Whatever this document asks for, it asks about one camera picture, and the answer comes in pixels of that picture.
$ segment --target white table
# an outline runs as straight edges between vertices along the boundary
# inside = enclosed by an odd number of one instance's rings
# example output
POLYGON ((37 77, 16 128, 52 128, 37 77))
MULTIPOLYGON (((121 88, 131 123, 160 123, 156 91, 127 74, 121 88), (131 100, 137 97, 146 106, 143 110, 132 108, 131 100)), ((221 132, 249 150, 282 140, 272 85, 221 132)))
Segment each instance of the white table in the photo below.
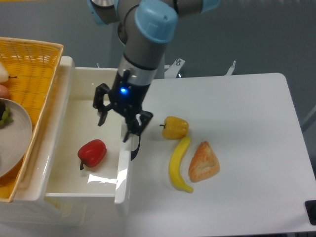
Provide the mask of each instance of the white table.
POLYGON ((304 202, 316 182, 286 79, 281 74, 156 80, 143 104, 154 113, 133 164, 130 237, 255 235, 316 230, 304 202), (173 115, 190 124, 181 173, 194 187, 175 190, 168 163, 178 141, 159 124, 173 115), (192 184, 188 167, 207 140, 220 172, 192 184))

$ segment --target yellow banana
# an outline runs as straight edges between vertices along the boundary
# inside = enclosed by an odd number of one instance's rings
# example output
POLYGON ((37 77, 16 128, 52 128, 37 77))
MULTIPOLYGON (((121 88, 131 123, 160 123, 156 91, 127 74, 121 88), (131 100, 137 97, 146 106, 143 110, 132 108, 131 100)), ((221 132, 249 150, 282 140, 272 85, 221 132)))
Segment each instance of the yellow banana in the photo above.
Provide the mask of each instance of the yellow banana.
POLYGON ((177 145, 176 149, 174 150, 169 162, 169 176, 170 176, 172 184, 176 188, 184 190, 188 193, 192 193, 193 188, 184 182, 180 174, 180 164, 185 152, 187 151, 189 147, 190 142, 191 142, 190 136, 186 136, 182 138, 180 143, 177 145))

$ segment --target white bracket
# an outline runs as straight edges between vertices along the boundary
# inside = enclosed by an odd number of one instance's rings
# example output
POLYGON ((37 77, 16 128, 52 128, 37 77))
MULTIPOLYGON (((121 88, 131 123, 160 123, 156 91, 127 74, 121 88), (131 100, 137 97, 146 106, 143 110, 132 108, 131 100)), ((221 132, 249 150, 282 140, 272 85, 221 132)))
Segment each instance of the white bracket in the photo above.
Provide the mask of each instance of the white bracket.
POLYGON ((185 62, 186 61, 184 61, 183 59, 178 58, 176 61, 174 61, 172 65, 165 65, 164 78, 165 79, 177 78, 185 62))

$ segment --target plate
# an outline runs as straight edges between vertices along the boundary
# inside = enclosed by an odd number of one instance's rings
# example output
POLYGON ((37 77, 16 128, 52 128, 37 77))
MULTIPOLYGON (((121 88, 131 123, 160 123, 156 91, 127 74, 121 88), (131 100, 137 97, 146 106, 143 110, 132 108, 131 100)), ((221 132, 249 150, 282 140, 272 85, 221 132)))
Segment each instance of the plate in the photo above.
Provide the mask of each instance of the plate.
POLYGON ((31 118, 25 109, 12 100, 2 100, 10 107, 13 122, 0 129, 0 177, 23 157, 32 136, 31 118))

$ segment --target wicker basket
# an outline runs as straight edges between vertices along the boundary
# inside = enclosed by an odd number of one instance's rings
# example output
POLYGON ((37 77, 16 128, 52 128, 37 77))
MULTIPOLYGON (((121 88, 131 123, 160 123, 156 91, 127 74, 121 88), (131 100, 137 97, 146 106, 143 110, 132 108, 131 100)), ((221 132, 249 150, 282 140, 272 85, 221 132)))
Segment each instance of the wicker basket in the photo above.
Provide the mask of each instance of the wicker basket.
POLYGON ((0 178, 0 202, 13 201, 26 171, 63 48, 56 43, 0 37, 0 62, 11 77, 16 77, 3 85, 10 91, 10 100, 28 112, 33 126, 32 139, 23 159, 0 178))

